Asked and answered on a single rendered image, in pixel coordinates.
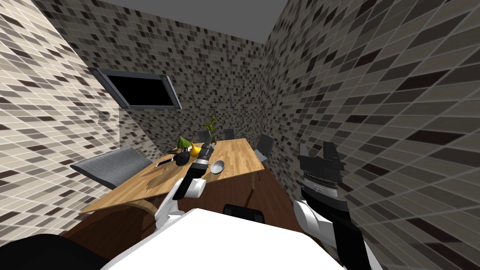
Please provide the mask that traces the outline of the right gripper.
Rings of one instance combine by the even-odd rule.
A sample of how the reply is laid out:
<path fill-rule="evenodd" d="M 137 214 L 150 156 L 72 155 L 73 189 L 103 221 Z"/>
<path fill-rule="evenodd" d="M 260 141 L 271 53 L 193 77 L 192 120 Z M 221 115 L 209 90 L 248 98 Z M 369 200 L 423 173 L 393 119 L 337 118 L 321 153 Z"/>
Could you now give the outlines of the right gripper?
<path fill-rule="evenodd" d="M 298 160 L 303 172 L 314 176 L 332 176 L 345 169 L 333 142 L 323 142 L 323 158 L 310 157 L 308 147 L 299 143 Z"/>

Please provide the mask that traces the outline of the black round pot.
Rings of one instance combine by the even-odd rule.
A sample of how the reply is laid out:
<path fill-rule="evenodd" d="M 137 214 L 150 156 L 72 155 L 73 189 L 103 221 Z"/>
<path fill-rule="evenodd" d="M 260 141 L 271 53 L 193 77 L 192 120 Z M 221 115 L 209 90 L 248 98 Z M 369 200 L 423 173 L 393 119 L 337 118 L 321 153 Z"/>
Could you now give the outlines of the black round pot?
<path fill-rule="evenodd" d="M 190 160 L 190 153 L 187 150 L 179 152 L 173 159 L 177 166 L 185 166 Z"/>

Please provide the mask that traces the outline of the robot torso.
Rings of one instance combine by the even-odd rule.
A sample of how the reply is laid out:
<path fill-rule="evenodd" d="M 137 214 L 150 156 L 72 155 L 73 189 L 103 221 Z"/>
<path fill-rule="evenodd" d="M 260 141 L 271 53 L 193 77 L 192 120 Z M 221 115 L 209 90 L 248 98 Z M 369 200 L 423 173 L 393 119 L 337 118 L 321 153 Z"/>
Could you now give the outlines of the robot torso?
<path fill-rule="evenodd" d="M 192 209 L 101 270 L 344 270 L 300 232 Z"/>

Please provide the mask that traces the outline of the black wall television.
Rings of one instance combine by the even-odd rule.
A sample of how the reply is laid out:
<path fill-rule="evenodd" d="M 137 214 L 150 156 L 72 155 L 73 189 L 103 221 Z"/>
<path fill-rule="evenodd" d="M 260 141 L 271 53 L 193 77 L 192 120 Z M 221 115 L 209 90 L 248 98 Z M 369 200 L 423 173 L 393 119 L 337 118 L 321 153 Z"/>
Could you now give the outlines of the black wall television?
<path fill-rule="evenodd" d="M 123 109 L 182 109 L 167 75 L 88 68 Z"/>

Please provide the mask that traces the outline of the grey upholstered bench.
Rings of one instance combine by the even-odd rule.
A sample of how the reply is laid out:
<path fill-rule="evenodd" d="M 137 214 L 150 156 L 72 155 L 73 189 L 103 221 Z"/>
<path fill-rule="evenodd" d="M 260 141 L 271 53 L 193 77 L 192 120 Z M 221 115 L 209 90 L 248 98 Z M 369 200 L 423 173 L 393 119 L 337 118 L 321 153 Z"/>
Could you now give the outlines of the grey upholstered bench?
<path fill-rule="evenodd" d="M 70 167 L 113 190 L 151 164 L 151 160 L 133 148 L 124 147 L 85 159 Z"/>

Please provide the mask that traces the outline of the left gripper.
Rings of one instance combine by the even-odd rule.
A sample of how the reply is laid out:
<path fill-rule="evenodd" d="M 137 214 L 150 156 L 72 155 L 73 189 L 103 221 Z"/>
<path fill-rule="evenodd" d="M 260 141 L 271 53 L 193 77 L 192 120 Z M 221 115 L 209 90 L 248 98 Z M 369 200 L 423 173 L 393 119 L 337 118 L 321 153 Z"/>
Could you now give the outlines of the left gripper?
<path fill-rule="evenodd" d="M 208 137 L 204 143 L 202 144 L 201 150 L 198 154 L 198 159 L 199 160 L 206 160 L 209 161 L 213 151 L 214 147 L 211 145 L 211 140 L 212 137 Z"/>

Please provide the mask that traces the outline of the green potted plant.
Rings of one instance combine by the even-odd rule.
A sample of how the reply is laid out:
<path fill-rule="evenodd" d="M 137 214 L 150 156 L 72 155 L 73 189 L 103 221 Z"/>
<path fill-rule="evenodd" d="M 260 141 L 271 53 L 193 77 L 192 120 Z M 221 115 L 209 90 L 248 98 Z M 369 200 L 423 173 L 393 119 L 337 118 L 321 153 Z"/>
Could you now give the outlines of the green potted plant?
<path fill-rule="evenodd" d="M 210 119 L 203 124 L 203 127 L 208 131 L 208 134 L 211 137 L 211 143 L 217 143 L 217 137 L 215 135 L 217 130 L 215 124 L 217 120 L 218 119 L 215 117 L 210 117 Z"/>

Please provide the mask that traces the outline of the wooden dining table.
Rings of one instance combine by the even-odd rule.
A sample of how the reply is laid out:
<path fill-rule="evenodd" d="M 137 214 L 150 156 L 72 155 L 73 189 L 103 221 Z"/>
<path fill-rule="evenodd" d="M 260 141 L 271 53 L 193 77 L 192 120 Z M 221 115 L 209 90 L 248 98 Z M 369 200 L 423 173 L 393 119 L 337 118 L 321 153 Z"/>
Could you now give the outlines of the wooden dining table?
<path fill-rule="evenodd" d="M 162 156 L 119 187 L 83 209 L 81 213 L 107 209 L 116 205 L 127 205 L 155 215 L 157 208 L 148 202 L 147 198 L 168 194 L 188 170 L 187 165 L 178 167 L 174 163 L 157 166 L 157 163 L 171 158 L 172 155 Z M 219 141 L 214 147 L 209 164 L 217 160 L 223 160 L 225 168 L 217 175 L 207 172 L 203 178 L 208 183 L 244 174 L 251 175 L 254 180 L 256 172 L 264 169 L 245 138 Z"/>

